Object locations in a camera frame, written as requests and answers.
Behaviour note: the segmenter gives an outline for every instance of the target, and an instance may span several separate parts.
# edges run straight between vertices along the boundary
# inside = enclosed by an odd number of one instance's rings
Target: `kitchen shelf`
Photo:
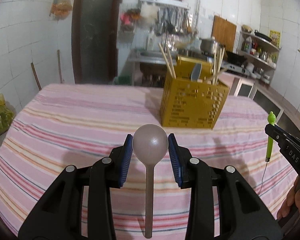
[[[270,66],[267,62],[263,61],[262,59],[260,59],[260,58],[258,58],[258,57],[256,57],[256,56],[254,56],[254,55],[251,55],[251,54],[248,53],[248,52],[245,52],[245,51],[242,51],[242,50],[238,50],[238,54],[239,54],[239,55],[243,55],[243,56],[248,56],[248,57],[254,58],[254,59],[260,61],[261,63],[263,63],[263,64],[269,66],[270,68],[275,69],[273,66]]]
[[[272,49],[272,50],[275,50],[275,51],[277,51],[277,52],[280,52],[280,49],[277,47],[277,46],[275,46],[275,45],[273,45],[272,43],[270,43],[269,41],[266,41],[265,39],[263,39],[263,38],[260,38],[259,36],[256,36],[255,34],[253,34],[253,33],[247,33],[247,32],[243,32],[243,31],[240,31],[240,33],[241,34],[243,34],[243,35],[247,35],[247,36],[250,36],[250,37],[252,37],[252,38],[255,38],[255,39],[257,39],[257,40],[259,40],[259,41],[261,41],[262,43],[261,43],[261,46],[264,48],[264,49]]]
[[[184,8],[190,10],[190,7],[187,3],[180,2],[177,0],[140,0],[141,2],[154,3],[154,4],[163,4],[163,5],[172,5],[179,8]]]

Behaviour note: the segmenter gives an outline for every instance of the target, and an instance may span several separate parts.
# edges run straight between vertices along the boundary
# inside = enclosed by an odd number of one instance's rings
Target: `table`
[[[90,166],[128,133],[159,123],[162,89],[52,84],[13,121],[0,148],[0,216],[14,234],[45,190],[69,164]],[[259,193],[265,168],[267,113],[249,98],[231,97],[213,130],[164,128],[208,165],[232,165]],[[127,182],[111,190],[117,239],[144,239],[145,167],[132,155]],[[296,172],[274,144],[261,199],[276,214]],[[169,155],[154,170],[154,240],[185,238],[190,190],[174,181]],[[82,234],[87,234],[87,190]],[[215,203],[215,231],[219,231]]]

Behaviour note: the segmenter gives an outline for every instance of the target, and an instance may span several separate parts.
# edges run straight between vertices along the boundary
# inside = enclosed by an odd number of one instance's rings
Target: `wooden cutting board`
[[[237,25],[234,25],[227,20],[215,16],[213,21],[212,36],[215,37],[216,41],[225,45],[226,50],[233,51],[235,34]]]

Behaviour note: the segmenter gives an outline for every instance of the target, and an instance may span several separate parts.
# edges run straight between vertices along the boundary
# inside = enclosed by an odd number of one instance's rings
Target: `bottle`
[[[154,30],[151,30],[149,35],[148,35],[147,50],[153,50],[154,49],[154,39],[155,39],[155,33],[154,33]]]
[[[252,39],[251,37],[249,36],[247,39],[246,39],[246,43],[244,44],[244,48],[243,50],[247,53],[250,53],[251,52],[251,48],[252,48]]]

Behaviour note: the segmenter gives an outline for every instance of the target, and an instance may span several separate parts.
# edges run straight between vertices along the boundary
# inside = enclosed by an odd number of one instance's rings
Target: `cable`
[[[262,187],[263,187],[263,179],[264,179],[265,174],[266,174],[267,165],[268,165],[268,163],[266,163],[265,171],[263,172],[263,176],[262,176],[262,180],[261,180],[261,189],[260,189],[258,195],[260,195],[260,193],[261,193],[261,191],[262,191]]]
[[[270,240],[270,239],[269,239],[268,237],[266,237],[266,236],[256,236],[256,237],[252,238],[251,240],[258,239],[259,237],[263,237],[263,238],[266,238],[267,240]]]

